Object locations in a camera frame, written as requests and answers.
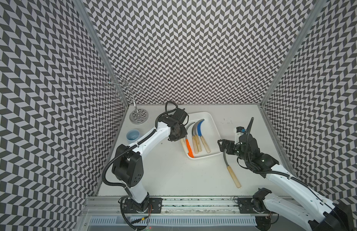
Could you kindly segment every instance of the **black bracket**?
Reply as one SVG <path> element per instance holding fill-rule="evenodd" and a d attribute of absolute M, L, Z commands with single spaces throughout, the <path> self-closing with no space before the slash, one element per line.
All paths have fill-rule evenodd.
<path fill-rule="evenodd" d="M 237 204 L 241 214 L 260 214 L 253 210 L 253 198 L 238 198 Z M 265 210 L 263 213 L 269 214 L 269 210 Z"/>
<path fill-rule="evenodd" d="M 117 147 L 116 156 L 128 149 L 128 146 Z M 130 151 L 114 160 L 111 171 L 118 180 L 122 180 L 129 188 L 137 185 L 144 175 L 143 158 L 140 152 Z"/>
<path fill-rule="evenodd" d="M 163 115 L 158 121 L 164 122 L 168 127 L 171 128 L 171 133 L 168 137 L 169 141 L 178 141 L 187 135 L 187 131 L 183 122 L 187 116 L 185 109 L 176 108 L 176 111 L 172 115 Z"/>
<path fill-rule="evenodd" d="M 224 151 L 225 149 L 227 150 L 228 155 L 234 155 L 233 153 L 233 148 L 235 146 L 235 141 L 229 141 L 229 140 L 218 140 L 217 144 L 219 146 L 220 151 Z"/>
<path fill-rule="evenodd" d="M 255 217 L 257 223 L 257 229 L 261 231 L 267 231 L 271 228 L 271 220 L 268 217 Z"/>
<path fill-rule="evenodd" d="M 148 213 L 152 209 L 151 213 L 160 213 L 162 210 L 162 198 L 149 198 L 147 210 L 146 211 L 137 211 L 135 207 L 135 201 L 132 199 L 126 199 L 124 202 L 123 212 L 124 213 Z"/>

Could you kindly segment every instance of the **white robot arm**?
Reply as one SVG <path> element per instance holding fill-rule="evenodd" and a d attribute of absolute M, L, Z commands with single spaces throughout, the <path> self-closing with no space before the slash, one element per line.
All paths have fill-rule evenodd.
<path fill-rule="evenodd" d="M 108 182 L 104 180 L 105 175 L 103 178 L 106 184 L 123 186 L 134 201 L 135 207 L 141 212 L 146 210 L 149 197 L 140 182 L 144 173 L 143 160 L 164 138 L 169 137 L 169 140 L 177 141 L 187 134 L 182 124 L 187 115 L 184 110 L 176 107 L 175 114 L 164 114 L 166 115 L 161 114 L 157 118 L 156 126 L 138 141 L 129 146 L 119 146 L 116 157 L 107 165 L 109 167 L 113 164 L 112 172 L 125 184 Z M 266 210 L 278 213 L 308 231 L 353 230 L 349 205 L 343 203 L 336 205 L 295 178 L 270 155 L 260 153 L 256 140 L 250 135 L 252 121 L 253 118 L 247 132 L 239 137 L 239 145 L 234 145 L 234 141 L 218 141 L 221 151 L 226 150 L 228 154 L 244 159 L 252 172 L 269 179 L 302 205 L 302 207 L 295 205 L 262 188 L 253 195 L 253 209 L 258 213 Z"/>

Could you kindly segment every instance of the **black and white pattern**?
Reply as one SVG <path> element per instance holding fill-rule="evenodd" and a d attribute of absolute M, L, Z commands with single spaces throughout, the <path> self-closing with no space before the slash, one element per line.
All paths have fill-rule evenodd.
<path fill-rule="evenodd" d="M 298 177 L 357 227 L 357 1 L 327 2 L 266 109 Z"/>
<path fill-rule="evenodd" d="M 0 1 L 0 230 L 71 230 L 124 113 L 70 0 Z"/>
<path fill-rule="evenodd" d="M 84 0 L 139 104 L 260 102 L 313 2 Z"/>

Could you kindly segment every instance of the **white table surface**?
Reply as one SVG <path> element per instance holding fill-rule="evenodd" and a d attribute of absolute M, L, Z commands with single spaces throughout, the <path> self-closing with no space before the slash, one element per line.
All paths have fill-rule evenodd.
<path fill-rule="evenodd" d="M 235 127 L 247 127 L 250 118 L 254 117 L 251 134 L 257 139 L 260 151 L 273 156 L 281 163 L 257 105 L 179 105 L 179 107 L 185 108 L 187 113 L 209 112 L 221 138 L 228 140 L 234 140 L 233 129 Z M 156 117 L 164 112 L 163 105 L 139 106 L 139 108 L 148 111 L 148 120 L 140 125 L 131 123 L 129 115 L 133 111 L 133 106 L 130 106 L 115 149 L 120 144 L 128 144 L 126 133 L 129 130 L 137 129 L 141 135 L 145 134 L 154 126 Z M 151 196 L 252 196 L 258 188 L 262 187 L 278 196 L 288 196 L 277 185 L 238 166 L 236 156 L 227 155 L 227 161 L 241 183 L 241 188 L 236 188 L 222 155 L 190 160 L 179 141 L 170 142 L 164 139 L 144 159 L 142 183 Z M 111 172 L 111 167 L 108 169 L 106 178 L 110 182 L 120 182 Z M 107 186 L 104 183 L 98 192 L 98 196 L 124 195 L 127 194 L 122 187 Z"/>

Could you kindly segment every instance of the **blue sickle blade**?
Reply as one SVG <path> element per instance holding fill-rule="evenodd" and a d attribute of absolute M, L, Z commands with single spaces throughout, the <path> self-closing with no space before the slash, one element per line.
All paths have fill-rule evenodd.
<path fill-rule="evenodd" d="M 200 126 L 201 126 L 201 123 L 203 121 L 200 121 L 199 124 L 198 124 L 198 136 L 201 136 L 201 129 L 200 129 Z"/>

